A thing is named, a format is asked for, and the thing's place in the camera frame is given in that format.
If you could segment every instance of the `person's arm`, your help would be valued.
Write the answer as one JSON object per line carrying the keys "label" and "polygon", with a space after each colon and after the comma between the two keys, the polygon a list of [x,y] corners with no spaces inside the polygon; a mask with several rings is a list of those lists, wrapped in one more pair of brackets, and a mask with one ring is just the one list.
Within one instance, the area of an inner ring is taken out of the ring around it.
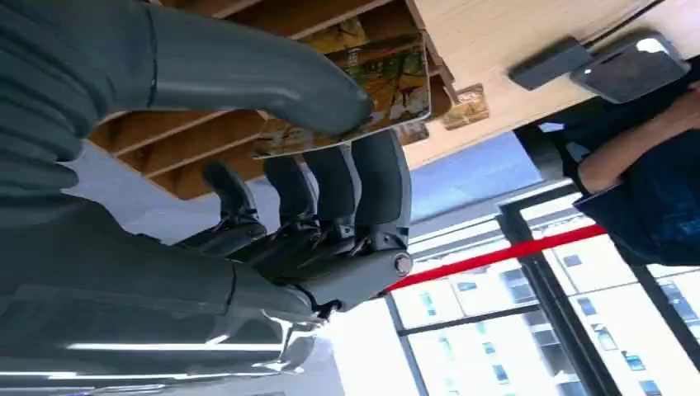
{"label": "person's arm", "polygon": [[579,177],[591,194],[620,182],[620,176],[644,153],[686,130],[700,128],[700,82],[652,120],[619,134],[579,165]]}

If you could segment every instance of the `metal screw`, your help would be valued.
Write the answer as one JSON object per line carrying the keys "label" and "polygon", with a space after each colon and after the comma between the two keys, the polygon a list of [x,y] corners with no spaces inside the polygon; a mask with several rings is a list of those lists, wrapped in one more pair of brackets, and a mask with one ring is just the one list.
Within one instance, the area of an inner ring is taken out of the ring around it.
{"label": "metal screw", "polygon": [[399,276],[407,276],[414,266],[414,261],[411,257],[405,254],[400,254],[394,261],[394,267],[399,272]]}

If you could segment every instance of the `floor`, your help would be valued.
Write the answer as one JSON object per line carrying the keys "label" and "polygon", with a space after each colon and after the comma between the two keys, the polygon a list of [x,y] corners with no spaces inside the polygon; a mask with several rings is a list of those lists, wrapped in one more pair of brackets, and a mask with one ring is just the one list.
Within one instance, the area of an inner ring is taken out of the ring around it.
{"label": "floor", "polygon": [[[69,166],[81,182],[66,192],[103,204],[132,233],[175,243],[219,219],[215,196],[191,201],[173,198],[91,144],[86,144],[83,155]],[[414,221],[540,181],[513,134],[503,134],[421,167],[411,173],[411,178]],[[276,229],[277,193],[264,179],[248,185],[262,223],[270,230]]]}

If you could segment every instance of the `person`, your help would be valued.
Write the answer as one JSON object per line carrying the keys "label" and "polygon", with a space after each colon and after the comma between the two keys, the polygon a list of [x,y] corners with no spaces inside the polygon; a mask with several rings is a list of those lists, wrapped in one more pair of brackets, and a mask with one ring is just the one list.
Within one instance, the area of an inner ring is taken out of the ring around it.
{"label": "person", "polygon": [[575,207],[639,263],[700,265],[700,60],[626,105],[594,101],[554,138]]}

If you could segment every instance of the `black cable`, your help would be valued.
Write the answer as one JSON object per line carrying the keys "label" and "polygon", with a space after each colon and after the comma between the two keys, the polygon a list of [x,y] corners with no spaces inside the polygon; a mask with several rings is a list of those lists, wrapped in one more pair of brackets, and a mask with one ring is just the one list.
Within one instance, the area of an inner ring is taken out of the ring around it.
{"label": "black cable", "polygon": [[633,23],[634,21],[636,21],[637,19],[639,19],[640,17],[642,17],[644,14],[646,14],[647,12],[653,10],[654,8],[656,8],[656,6],[660,5],[662,2],[665,2],[665,1],[666,1],[666,0],[654,0],[653,2],[650,2],[649,4],[647,4],[646,6],[644,6],[644,7],[643,7],[642,9],[640,9],[639,11],[637,11],[637,12],[635,12],[634,14],[630,15],[630,16],[629,16],[627,19],[625,19],[624,21],[622,21],[622,22],[618,23],[617,25],[611,27],[610,29],[608,29],[607,31],[605,31],[604,33],[602,33],[601,35],[599,35],[598,37],[596,37],[596,38],[594,38],[594,39],[592,39],[592,40],[589,40],[589,41],[587,41],[586,43],[584,43],[584,47],[586,47],[586,48],[591,48],[591,47],[593,47],[594,45],[596,45],[596,44],[600,43],[601,41],[607,39],[607,38],[610,37],[611,35],[614,35],[614,34],[617,33],[618,31],[620,31],[623,27],[625,27],[625,26],[627,26],[627,25]]}

